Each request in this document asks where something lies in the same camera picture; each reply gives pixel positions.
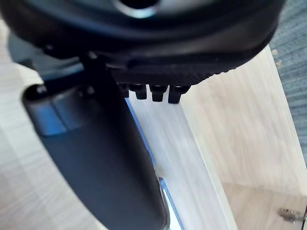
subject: floor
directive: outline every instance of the floor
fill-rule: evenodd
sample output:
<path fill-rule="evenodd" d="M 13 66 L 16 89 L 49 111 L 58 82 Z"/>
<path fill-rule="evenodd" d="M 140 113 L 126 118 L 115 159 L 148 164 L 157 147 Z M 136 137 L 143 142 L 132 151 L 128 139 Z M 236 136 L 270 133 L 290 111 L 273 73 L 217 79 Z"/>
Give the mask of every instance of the floor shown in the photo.
<path fill-rule="evenodd" d="M 288 0 L 270 43 L 307 162 L 307 1 Z"/>

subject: light wood panel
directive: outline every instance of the light wood panel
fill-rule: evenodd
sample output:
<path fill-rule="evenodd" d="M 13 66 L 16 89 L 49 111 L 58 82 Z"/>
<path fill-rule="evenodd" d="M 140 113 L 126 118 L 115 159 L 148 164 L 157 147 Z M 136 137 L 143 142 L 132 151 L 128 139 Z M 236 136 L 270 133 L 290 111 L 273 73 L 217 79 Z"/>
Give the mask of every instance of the light wood panel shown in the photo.
<path fill-rule="evenodd" d="M 239 230 L 301 230 L 302 223 L 284 221 L 280 208 L 305 212 L 307 197 L 223 184 Z"/>
<path fill-rule="evenodd" d="M 129 101 L 185 229 L 235 230 L 210 154 L 205 149 L 200 152 L 181 105 L 168 104 L 167 97 L 162 103 L 140 101 L 134 93 Z"/>
<path fill-rule="evenodd" d="M 305 162 L 269 47 L 193 86 L 181 104 L 222 182 L 307 195 Z"/>

